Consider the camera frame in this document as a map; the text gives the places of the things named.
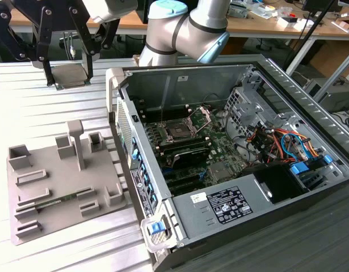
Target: blue cable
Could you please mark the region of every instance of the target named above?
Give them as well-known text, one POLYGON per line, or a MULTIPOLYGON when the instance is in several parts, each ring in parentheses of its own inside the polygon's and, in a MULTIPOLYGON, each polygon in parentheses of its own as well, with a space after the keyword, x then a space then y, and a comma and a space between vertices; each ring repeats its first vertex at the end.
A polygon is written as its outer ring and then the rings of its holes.
POLYGON ((287 135, 287 134, 284 134, 284 136, 281 138, 281 147, 283 148, 283 150, 284 150, 285 153, 287 153, 288 155, 290 155, 291 157, 293 157, 293 158, 295 159, 295 161, 298 161, 298 158, 297 158, 294 154, 288 152, 288 150, 285 148, 285 145, 284 145, 284 138, 285 138, 286 135, 287 135))
POLYGON ((305 148, 305 146, 304 146, 304 144, 303 144, 303 141, 300 139, 300 137, 299 137, 298 135, 293 134, 293 133, 284 134, 284 136, 281 138, 281 147, 283 148, 283 150, 284 150, 285 153, 287 153, 288 155, 292 156, 293 158, 295 158, 296 161, 298 161, 297 158, 294 156, 294 154, 288 152, 288 151, 286 150, 286 148, 285 148, 284 139, 285 139, 285 136, 286 136, 286 135, 291 135, 291 136, 295 137, 295 138, 300 142, 301 147, 303 148, 304 153, 305 153, 305 155, 308 157, 308 159, 312 159, 312 158, 313 158, 313 156, 311 155, 311 153, 305 148))

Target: white label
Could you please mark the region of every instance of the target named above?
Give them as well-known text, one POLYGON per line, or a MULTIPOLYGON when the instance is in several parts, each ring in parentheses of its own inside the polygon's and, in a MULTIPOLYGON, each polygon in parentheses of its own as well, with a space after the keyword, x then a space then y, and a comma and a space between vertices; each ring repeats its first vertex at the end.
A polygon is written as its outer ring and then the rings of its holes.
POLYGON ((182 75, 178 77, 178 82, 180 81, 187 81, 188 80, 188 75, 182 75))
POLYGON ((193 194, 193 195, 191 195, 191 199, 192 199, 193 203, 198 203, 198 202, 201 202, 201 201, 205 201, 205 200, 207 200, 206 193, 202 192, 202 193, 199 193, 199 194, 193 194))

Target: electronic equipment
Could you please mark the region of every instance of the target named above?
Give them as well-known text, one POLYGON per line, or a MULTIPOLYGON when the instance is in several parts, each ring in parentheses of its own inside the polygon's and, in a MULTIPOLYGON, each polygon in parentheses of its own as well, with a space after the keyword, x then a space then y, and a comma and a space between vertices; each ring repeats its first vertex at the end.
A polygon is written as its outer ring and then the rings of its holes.
MULTIPOLYGON (((305 0, 302 10, 309 11, 310 14, 304 14, 304 18, 311 19, 312 21, 316 21, 316 13, 319 11, 323 11, 330 1, 325 0, 305 0)), ((340 12, 342 7, 338 6, 338 2, 335 1, 328 12, 340 12)))
POLYGON ((338 80, 328 88, 323 97, 319 97, 318 91, 326 81, 327 78, 314 78, 304 87, 304 90, 311 97, 319 100, 322 107, 329 112, 349 110, 349 83, 338 80))
POLYGON ((349 0, 338 0, 338 5, 343 7, 349 7, 349 0))
POLYGON ((109 121, 127 157, 128 189, 155 271, 349 183, 347 130, 276 63, 234 59, 107 72, 107 86, 119 92, 114 123, 107 89, 109 121))
MULTIPOLYGON (((138 8, 136 13, 143 24, 148 23, 148 13, 150 5, 156 0, 138 0, 138 8)), ((198 0, 180 0, 188 6, 188 11, 194 10, 197 7, 198 0)))

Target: circuit board chip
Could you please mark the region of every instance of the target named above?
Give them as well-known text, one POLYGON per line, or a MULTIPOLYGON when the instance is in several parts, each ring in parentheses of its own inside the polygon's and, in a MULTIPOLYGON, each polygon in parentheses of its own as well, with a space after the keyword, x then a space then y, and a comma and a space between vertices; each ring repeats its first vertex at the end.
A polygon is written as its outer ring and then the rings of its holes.
POLYGON ((166 129, 173 139, 191 136, 191 131, 186 124, 167 124, 166 129))
POLYGON ((227 170, 226 165, 222 161, 212 164, 209 170, 217 181, 231 177, 231 173, 227 170))

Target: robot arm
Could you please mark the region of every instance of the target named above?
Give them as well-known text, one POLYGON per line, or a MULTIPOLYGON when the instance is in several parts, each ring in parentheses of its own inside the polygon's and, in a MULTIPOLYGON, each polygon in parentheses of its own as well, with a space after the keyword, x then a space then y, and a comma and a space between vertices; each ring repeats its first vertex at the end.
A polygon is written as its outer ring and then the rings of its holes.
POLYGON ((18 61, 30 60, 34 66, 43 67, 48 86, 58 83, 63 87, 65 85, 70 87, 74 86, 76 82, 62 82, 61 79, 62 74, 67 73, 72 68, 67 69, 61 65, 51 69, 48 48, 53 32, 77 31, 83 49, 83 71, 79 71, 79 74, 83 75, 82 81, 85 84, 93 76, 93 55, 99 53, 101 49, 111 47, 120 18, 135 10, 136 7, 136 0, 0 1, 0 40, 18 61), (33 23, 31 42, 23 41, 9 27, 12 7, 19 10, 33 23), (95 35, 89 33, 86 25, 90 17, 96 23, 100 23, 95 35))
POLYGON ((175 65, 177 52, 198 62, 213 62, 226 45, 226 13, 230 0, 199 0, 187 13, 176 0, 157 0, 149 10, 146 45, 139 66, 175 65))

